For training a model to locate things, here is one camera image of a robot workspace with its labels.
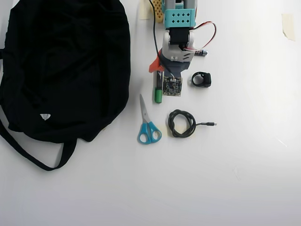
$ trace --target black cable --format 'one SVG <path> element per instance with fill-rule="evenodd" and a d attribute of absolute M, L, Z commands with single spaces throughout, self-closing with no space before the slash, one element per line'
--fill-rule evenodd
<path fill-rule="evenodd" d="M 174 129 L 174 118 L 177 115 L 183 115 L 189 123 L 189 128 L 183 133 L 179 133 Z M 178 110 L 178 109 L 174 110 L 169 115 L 168 126 L 169 126 L 171 132 L 173 133 L 174 137 L 179 137 L 179 138 L 190 137 L 194 133 L 194 131 L 196 130 L 196 127 L 199 126 L 199 125 L 216 126 L 217 124 L 215 122 L 202 122 L 202 123 L 197 124 L 196 120 L 194 119 L 192 114 L 190 114 L 189 112 L 186 112 L 186 111 Z"/>
<path fill-rule="evenodd" d="M 158 46 L 157 46 L 157 38 L 156 38 L 156 10 L 155 10 L 155 7 L 154 7 L 154 4 L 151 2 L 151 0 L 149 0 L 151 6 L 152 6 L 152 9 L 154 11 L 154 26 L 153 26 L 153 33 L 154 33 L 154 40 L 155 40 L 155 46 L 156 46 L 156 52 L 157 52 L 157 55 L 158 55 L 158 58 L 161 62 L 161 64 L 166 68 L 166 70 L 168 70 L 168 72 L 173 76 L 173 73 L 171 72 L 171 70 L 169 69 L 169 67 L 165 64 L 164 60 L 161 58 L 160 54 L 159 54 L 159 51 L 158 51 Z"/>

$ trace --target circuit board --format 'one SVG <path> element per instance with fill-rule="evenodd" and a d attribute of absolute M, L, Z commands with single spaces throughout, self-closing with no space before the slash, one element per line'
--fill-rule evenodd
<path fill-rule="evenodd" d="M 164 77 L 163 95 L 180 97 L 182 91 L 182 78 Z"/>

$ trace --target white logo patch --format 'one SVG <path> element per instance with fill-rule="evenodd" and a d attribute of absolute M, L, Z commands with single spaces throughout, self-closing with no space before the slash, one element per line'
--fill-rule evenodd
<path fill-rule="evenodd" d="M 40 116 L 42 116 L 42 119 L 44 119 L 45 121 L 51 117 L 50 114 L 40 114 Z"/>

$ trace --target scissors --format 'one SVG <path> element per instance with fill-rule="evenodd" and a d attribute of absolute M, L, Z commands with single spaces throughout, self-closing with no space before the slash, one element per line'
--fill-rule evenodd
<path fill-rule="evenodd" d="M 140 107 L 141 107 L 141 114 L 142 114 L 142 126 L 141 126 L 141 131 L 138 135 L 138 141 L 141 144 L 144 145 L 149 145 L 151 143 L 156 143 L 162 138 L 162 133 L 161 131 L 152 123 L 152 121 L 149 118 L 149 115 L 147 114 L 145 103 L 143 100 L 142 95 L 140 94 Z M 145 135 L 146 136 L 146 141 L 143 142 L 141 140 L 141 136 Z"/>

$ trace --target fabric bag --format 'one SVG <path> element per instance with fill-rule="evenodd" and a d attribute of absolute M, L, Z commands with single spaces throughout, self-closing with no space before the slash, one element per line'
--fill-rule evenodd
<path fill-rule="evenodd" d="M 51 171 L 72 156 L 77 139 L 92 141 L 125 108 L 130 34 L 119 0 L 20 0 L 11 10 L 0 104 L 9 129 L 64 143 L 57 167 L 28 154 L 0 121 L 0 135 Z"/>

